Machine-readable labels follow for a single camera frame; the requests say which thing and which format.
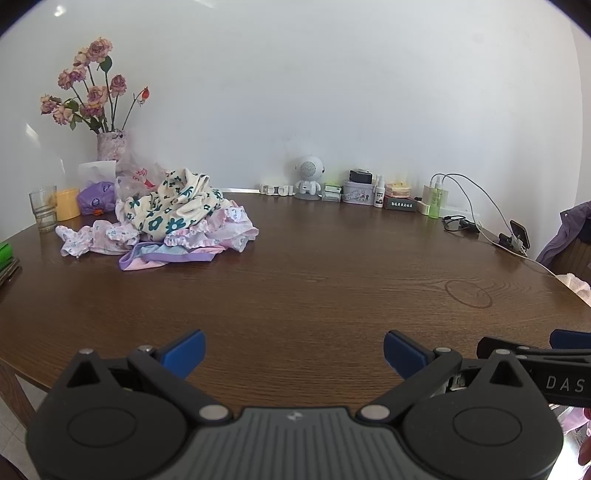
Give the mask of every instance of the bouquet of flowers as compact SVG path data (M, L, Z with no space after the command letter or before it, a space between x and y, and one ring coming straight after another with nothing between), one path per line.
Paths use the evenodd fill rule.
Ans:
M58 86L64 90L72 90L75 97L62 100L59 97L44 95L41 97L41 114L51 114L57 124L70 125L72 130L76 128L76 124L85 123L97 135L101 132L114 132L116 130L115 114L117 113L117 103L119 97L127 90L127 85L125 78L120 74L115 75L109 81L108 73L113 65L109 52L112 49L113 44L102 37L91 43L88 48L81 48L74 57L72 69L64 70L57 78ZM97 85L95 83L92 76L93 63L98 64L97 72L101 70L105 74L106 85ZM77 82L84 84L86 101L74 88L74 84ZM125 128L134 105L136 103L143 105L149 96L148 87L140 91L139 94L134 95L134 101L131 103L121 130Z

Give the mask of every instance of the flower vase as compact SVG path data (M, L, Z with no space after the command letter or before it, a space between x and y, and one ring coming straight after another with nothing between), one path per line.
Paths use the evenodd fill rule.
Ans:
M97 160L129 160L127 150L127 134L121 130L114 132L100 133L96 138Z

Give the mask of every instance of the purple plastic bag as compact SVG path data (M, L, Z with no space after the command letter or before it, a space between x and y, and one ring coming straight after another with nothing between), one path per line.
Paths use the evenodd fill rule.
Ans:
M115 210L115 186L109 181L93 183L78 194L76 201L82 215L112 212Z

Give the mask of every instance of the table leg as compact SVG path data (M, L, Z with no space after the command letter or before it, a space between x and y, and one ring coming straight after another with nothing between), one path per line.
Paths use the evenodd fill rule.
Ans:
M6 402L15 417L28 430L35 410L25 395L11 366L0 360L0 397Z

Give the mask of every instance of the wooden table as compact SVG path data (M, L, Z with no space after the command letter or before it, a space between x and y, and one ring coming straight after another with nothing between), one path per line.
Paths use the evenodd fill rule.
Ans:
M57 235L34 226L10 239L22 270L0 288L0 393L25 425L14 371L47 390L82 347L112 358L200 328L207 356L189 381L234 411L357 409L400 381L382 354L390 329L474 356L483 335L547 346L555 328L589 328L589 307L541 267L438 220L229 197L261 232L211 263L123 272L117 257L61 257Z

